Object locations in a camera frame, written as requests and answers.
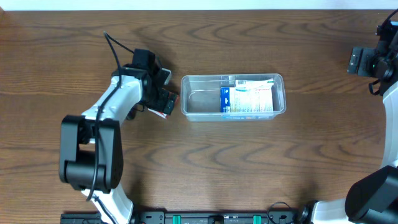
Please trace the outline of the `red Panadol box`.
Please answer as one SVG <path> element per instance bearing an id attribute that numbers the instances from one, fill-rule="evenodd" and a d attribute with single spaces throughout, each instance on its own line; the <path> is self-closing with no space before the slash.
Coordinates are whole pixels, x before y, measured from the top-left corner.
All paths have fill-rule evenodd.
<path id="1" fill-rule="evenodd" d="M 167 119 L 175 108 L 179 96 L 171 91 L 161 89 L 156 99 L 147 103 L 149 111 Z"/>

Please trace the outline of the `blue cartoon medicine box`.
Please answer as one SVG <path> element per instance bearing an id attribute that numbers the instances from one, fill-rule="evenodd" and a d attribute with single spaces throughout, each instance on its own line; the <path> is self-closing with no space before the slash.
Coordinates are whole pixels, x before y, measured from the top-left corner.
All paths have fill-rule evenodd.
<path id="1" fill-rule="evenodd" d="M 274 112 L 270 88 L 223 87 L 220 90 L 220 112 L 230 116 L 254 117 Z"/>

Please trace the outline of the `white Panadol box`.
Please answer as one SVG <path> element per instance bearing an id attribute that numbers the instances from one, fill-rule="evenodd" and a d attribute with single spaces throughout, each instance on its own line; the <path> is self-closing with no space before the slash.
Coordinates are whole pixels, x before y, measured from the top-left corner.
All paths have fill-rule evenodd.
<path id="1" fill-rule="evenodd" d="M 274 80 L 236 80 L 234 87 L 222 88 L 222 112 L 266 113 L 272 112 L 272 87 Z"/>

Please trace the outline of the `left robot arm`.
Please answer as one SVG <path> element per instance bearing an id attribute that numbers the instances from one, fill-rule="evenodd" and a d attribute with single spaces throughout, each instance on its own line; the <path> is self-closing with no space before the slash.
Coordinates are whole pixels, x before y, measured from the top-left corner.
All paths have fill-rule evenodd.
<path id="1" fill-rule="evenodd" d="M 136 223 L 134 204 L 120 183 L 123 174 L 121 126 L 136 105 L 163 118 L 178 95 L 164 89 L 172 72 L 149 50 L 135 49 L 132 62 L 118 66 L 101 98 L 79 116 L 61 123 L 59 176 L 98 209 L 63 214 L 61 223 Z"/>

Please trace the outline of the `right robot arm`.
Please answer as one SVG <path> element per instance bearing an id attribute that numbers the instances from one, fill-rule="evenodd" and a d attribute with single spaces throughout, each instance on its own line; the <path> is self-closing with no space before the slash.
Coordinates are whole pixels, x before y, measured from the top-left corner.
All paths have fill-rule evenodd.
<path id="1" fill-rule="evenodd" d="M 304 206 L 300 223 L 397 223 L 397 22 L 387 18 L 376 35 L 375 48 L 353 48 L 348 73 L 373 78 L 369 92 L 382 97 L 386 136 L 380 169 L 353 184 L 343 199 Z"/>

